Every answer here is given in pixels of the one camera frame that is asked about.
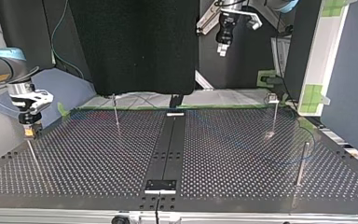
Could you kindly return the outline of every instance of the white label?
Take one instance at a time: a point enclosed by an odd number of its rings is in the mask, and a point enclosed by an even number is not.
[[[15,106],[25,107],[25,102],[11,102]]]

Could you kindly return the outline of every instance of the metal rod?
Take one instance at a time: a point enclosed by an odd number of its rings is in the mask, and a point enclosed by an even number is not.
[[[274,122],[272,123],[272,132],[275,133],[275,122],[277,121],[278,103],[275,105]]]
[[[305,155],[307,154],[308,152],[308,149],[310,148],[310,143],[309,142],[306,142],[304,144],[304,147],[303,147],[303,151],[301,153],[301,163],[298,167],[298,174],[297,174],[297,178],[296,178],[296,186],[301,186],[301,179],[302,179],[302,175],[304,173],[304,165],[305,165]]]
[[[118,114],[117,114],[117,102],[116,102],[116,96],[114,94],[113,94],[112,101],[113,101],[113,108],[115,109],[117,131],[120,133],[120,123],[118,121]]]
[[[27,140],[27,143],[28,143],[29,149],[31,150],[32,157],[34,157],[34,160],[37,162],[37,157],[36,157],[36,155],[34,154],[34,148],[33,148],[32,144],[31,144],[31,141],[30,141],[30,140]]]

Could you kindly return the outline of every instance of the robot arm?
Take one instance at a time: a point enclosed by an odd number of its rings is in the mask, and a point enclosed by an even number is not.
[[[12,104],[19,110],[19,123],[22,124],[26,138],[35,139],[42,129],[41,111],[53,101],[47,91],[36,90],[25,57],[20,49],[0,49],[0,84],[6,84]]]
[[[205,14],[197,23],[199,35],[207,35],[217,24],[220,30],[216,35],[218,43],[217,52],[225,57],[228,47],[232,44],[233,31],[237,25],[240,15],[246,19],[246,26],[251,30],[257,30],[263,23],[254,12],[242,10],[242,6],[255,8],[260,14],[272,24],[278,23],[277,13],[286,13],[293,9],[298,0],[268,0],[262,4],[262,0],[214,0]]]

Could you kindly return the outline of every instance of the white cable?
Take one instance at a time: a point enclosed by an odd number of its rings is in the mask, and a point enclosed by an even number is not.
[[[12,80],[12,81],[9,81],[8,83],[4,83],[4,84],[0,84],[0,85],[10,84],[10,83],[18,82],[18,81],[20,81],[20,80],[24,80],[24,79],[27,78],[27,77],[33,76],[37,71],[39,71],[39,67],[38,67],[38,66],[35,67],[35,68],[33,68],[33,69],[31,70],[31,72],[30,72],[29,74],[27,74],[26,76],[24,76],[24,77],[19,77],[19,78],[17,78],[17,79],[14,79],[14,80]],[[26,113],[29,112],[28,110],[27,110],[27,111],[13,110],[12,108],[7,107],[6,105],[3,105],[2,103],[0,103],[0,106],[2,106],[4,109],[7,109],[7,110],[9,110],[9,111],[11,111],[11,112],[14,112],[14,113],[26,114]]]
[[[83,74],[83,72],[80,70],[80,68],[78,68],[76,65],[74,65],[74,64],[72,64],[72,63],[67,62],[64,58],[62,58],[62,57],[57,53],[57,51],[56,51],[55,48],[54,48],[54,37],[55,37],[55,35],[56,35],[56,33],[57,33],[58,28],[59,28],[60,25],[62,24],[63,18],[65,17],[66,9],[68,8],[68,2],[69,2],[69,0],[66,0],[66,2],[65,2],[65,7],[64,7],[64,9],[63,9],[63,13],[62,13],[62,15],[61,15],[61,18],[60,18],[60,20],[58,21],[56,27],[54,28],[53,34],[51,35],[51,50],[53,51],[54,55],[55,55],[58,59],[60,59],[60,60],[61,60],[62,62],[64,62],[64,63],[70,65],[71,67],[75,68],[75,70],[81,75],[81,78],[84,79],[84,74]]]
[[[9,107],[3,105],[1,102],[0,102],[0,106],[2,106],[4,109],[9,110],[9,111],[14,112],[14,113],[26,114],[26,113],[29,112],[28,110],[27,110],[27,111],[14,110],[14,109],[12,109],[12,108],[9,108]]]

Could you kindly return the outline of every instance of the black curtain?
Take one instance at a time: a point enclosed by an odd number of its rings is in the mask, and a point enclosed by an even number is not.
[[[199,0],[71,0],[96,91],[190,94]]]

